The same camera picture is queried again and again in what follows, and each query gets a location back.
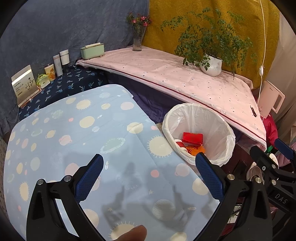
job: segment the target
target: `yellow curtain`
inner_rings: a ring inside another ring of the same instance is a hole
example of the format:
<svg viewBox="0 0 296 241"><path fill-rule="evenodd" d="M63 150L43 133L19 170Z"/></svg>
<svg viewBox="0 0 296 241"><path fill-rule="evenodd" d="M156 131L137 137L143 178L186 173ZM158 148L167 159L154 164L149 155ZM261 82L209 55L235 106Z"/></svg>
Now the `yellow curtain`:
<svg viewBox="0 0 296 241"><path fill-rule="evenodd" d="M279 39L279 10L270 0L261 0L261 2L266 31L264 80L274 59ZM218 8L226 21L230 21L227 11L244 17L244 21L239 26L235 26L235 30L240 37L250 37L254 45L252 51L257 54L257 64L253 63L250 54L248 54L244 68L238 70L237 74L252 80L254 88L260 87L261 78L258 70L264 56L264 31L259 0L150 0L149 11L153 22L146 30L143 45L175 54L178 38L185 28L181 26L176 28L175 31L165 28L162 32L160 30L161 23L164 20L171 20L175 16L184 15L189 11L199 13L206 7L210 7L212 11Z"/></svg>

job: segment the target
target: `dark blue bedsheet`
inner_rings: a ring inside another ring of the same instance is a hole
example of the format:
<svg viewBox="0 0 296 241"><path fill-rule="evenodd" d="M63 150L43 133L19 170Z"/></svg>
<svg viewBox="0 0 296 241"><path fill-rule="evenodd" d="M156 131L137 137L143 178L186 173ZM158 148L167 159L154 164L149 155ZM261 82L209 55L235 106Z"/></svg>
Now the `dark blue bedsheet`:
<svg viewBox="0 0 296 241"><path fill-rule="evenodd" d="M103 71L71 66L70 72L64 73L51 81L40 93L38 93L24 107L20 108L20 121L60 99L75 95L79 92L90 90L108 84Z"/></svg>
<svg viewBox="0 0 296 241"><path fill-rule="evenodd" d="M175 97L130 78L112 74L107 71L104 71L104 74L110 84L119 84L125 87L133 95L133 99L137 102L141 109L155 123L163 122L164 116L171 108L177 104L184 103ZM240 140L242 133L233 126L230 127L233 129L235 142L237 143Z"/></svg>

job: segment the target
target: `white cable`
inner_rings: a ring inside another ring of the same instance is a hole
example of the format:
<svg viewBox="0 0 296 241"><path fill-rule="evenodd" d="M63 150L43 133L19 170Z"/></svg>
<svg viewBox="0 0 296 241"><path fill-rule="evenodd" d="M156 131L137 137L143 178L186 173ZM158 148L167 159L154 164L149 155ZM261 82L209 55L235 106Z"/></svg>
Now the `white cable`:
<svg viewBox="0 0 296 241"><path fill-rule="evenodd" d="M259 97L258 97L258 102L257 102L257 103L259 103L260 94L261 94L261 87L262 87L262 82L263 82L262 76L263 76L263 74L264 74L264 72L263 72L263 68L264 68L264 67L263 67L263 66L264 66L265 53L266 53L266 35L265 35L264 11L263 11L263 7L262 7L261 0L259 0L259 1L260 1L261 9L262 9L263 27L264 27L264 57L263 57L262 65L261 65L260 68L259 68L259 75L261 76L261 84L260 84Z"/></svg>

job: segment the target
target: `trash can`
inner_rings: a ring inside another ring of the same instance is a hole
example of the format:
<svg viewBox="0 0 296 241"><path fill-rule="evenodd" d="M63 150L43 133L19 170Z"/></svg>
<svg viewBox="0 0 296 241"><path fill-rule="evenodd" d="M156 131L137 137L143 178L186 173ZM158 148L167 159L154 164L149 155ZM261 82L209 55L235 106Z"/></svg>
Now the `trash can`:
<svg viewBox="0 0 296 241"><path fill-rule="evenodd" d="M213 110L195 103L174 106L164 117L162 130L172 148L191 165L195 156L184 152L175 142L183 132L202 133L206 157L212 164L226 164L235 145L235 135L226 121Z"/></svg>

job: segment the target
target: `green tissue box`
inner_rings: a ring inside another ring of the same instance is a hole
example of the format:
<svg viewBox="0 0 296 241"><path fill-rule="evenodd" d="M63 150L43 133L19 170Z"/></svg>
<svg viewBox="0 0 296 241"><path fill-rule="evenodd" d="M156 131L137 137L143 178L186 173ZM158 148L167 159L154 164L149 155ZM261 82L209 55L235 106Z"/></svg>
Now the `green tissue box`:
<svg viewBox="0 0 296 241"><path fill-rule="evenodd" d="M96 43L82 47L81 56L84 59L95 58L104 54L104 44Z"/></svg>

